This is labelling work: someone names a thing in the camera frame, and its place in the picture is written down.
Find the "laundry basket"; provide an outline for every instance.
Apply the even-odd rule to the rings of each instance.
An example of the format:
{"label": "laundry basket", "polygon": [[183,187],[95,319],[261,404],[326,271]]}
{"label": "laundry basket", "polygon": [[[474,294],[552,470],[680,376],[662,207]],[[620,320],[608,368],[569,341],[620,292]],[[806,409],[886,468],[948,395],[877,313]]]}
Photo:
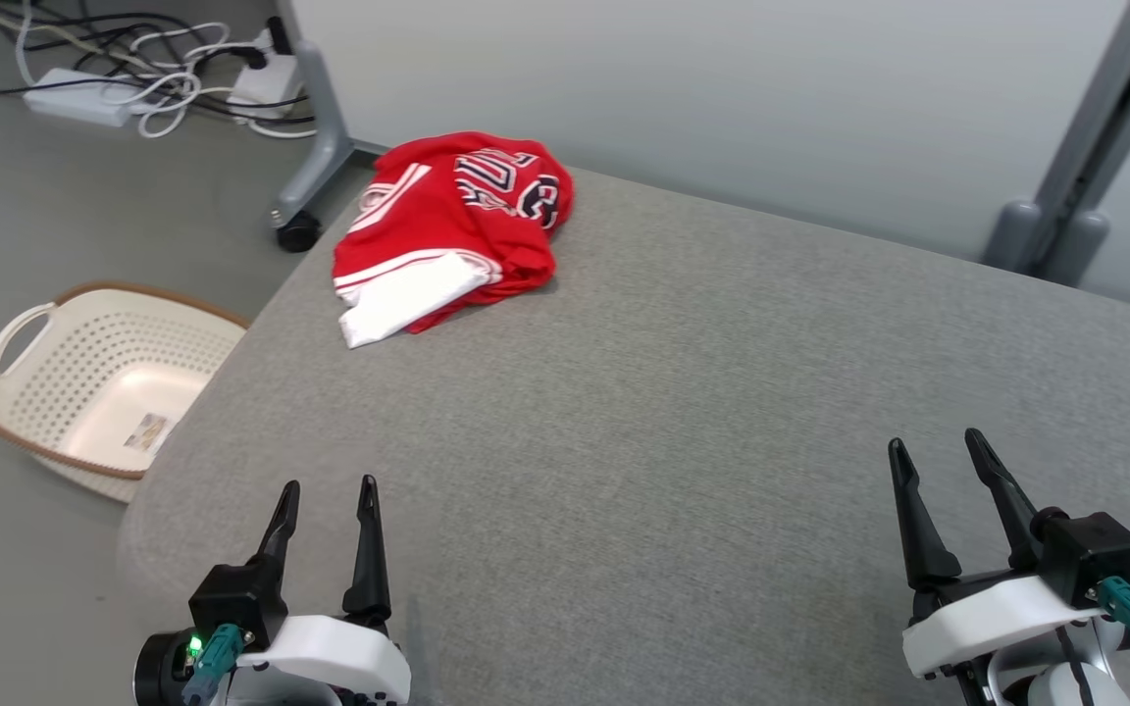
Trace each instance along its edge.
{"label": "laundry basket", "polygon": [[[41,333],[1,368],[10,341],[41,316]],[[247,325],[150,286],[77,287],[1,331],[0,436],[62,477],[129,502]]]}

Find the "gray floor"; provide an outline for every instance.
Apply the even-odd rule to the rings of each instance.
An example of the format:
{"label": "gray floor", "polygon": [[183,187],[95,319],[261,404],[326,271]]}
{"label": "gray floor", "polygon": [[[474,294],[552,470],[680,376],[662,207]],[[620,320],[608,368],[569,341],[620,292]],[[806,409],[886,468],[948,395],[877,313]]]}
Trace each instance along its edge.
{"label": "gray floor", "polygon": [[[149,9],[247,28],[268,3]],[[17,85],[0,37],[0,86]],[[46,120],[0,98],[0,328],[69,286],[104,278],[171,287],[254,316],[299,261],[279,253],[263,213],[306,149],[307,140],[260,138],[205,117],[145,140],[131,129]],[[130,701],[145,630],[113,582],[121,514],[0,442],[0,700]]]}

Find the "caster wheel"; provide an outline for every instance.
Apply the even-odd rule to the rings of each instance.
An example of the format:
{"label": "caster wheel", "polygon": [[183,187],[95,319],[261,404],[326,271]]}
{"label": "caster wheel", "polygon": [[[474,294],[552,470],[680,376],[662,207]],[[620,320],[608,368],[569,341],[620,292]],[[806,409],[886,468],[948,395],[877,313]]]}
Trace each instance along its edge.
{"label": "caster wheel", "polygon": [[278,228],[278,246],[286,253],[306,253],[316,245],[320,236],[322,236],[322,223],[308,211],[301,211],[295,213],[290,223]]}

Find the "table surface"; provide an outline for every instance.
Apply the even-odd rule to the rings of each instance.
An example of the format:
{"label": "table surface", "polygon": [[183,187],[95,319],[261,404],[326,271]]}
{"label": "table surface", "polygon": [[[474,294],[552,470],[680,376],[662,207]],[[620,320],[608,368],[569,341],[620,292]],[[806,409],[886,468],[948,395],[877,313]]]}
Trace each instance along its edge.
{"label": "table surface", "polygon": [[295,478],[284,594],[336,612],[368,472],[412,703],[959,703],[905,671],[888,439],[967,572],[1007,554],[971,426],[1037,506],[1130,528],[1130,305],[575,175],[550,286],[354,352],[340,219],[130,506],[155,627]]}

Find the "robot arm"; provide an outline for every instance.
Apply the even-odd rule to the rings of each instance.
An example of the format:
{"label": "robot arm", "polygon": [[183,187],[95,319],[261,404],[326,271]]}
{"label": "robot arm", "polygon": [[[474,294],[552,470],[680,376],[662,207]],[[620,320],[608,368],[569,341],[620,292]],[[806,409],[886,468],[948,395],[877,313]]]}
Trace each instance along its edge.
{"label": "robot arm", "polygon": [[1106,513],[1036,511],[977,429],[965,442],[1010,548],[1009,568],[974,576],[940,540],[904,443],[888,444],[911,671],[956,678],[970,706],[1130,706],[1109,660],[1130,650],[1130,531]]}
{"label": "robot arm", "polygon": [[190,599],[194,627],[147,638],[134,666],[138,706],[358,706],[408,701],[412,674],[390,642],[382,511],[364,477],[360,542],[346,616],[288,616],[286,544],[299,482],[282,488],[260,549],[241,567],[211,567]]}

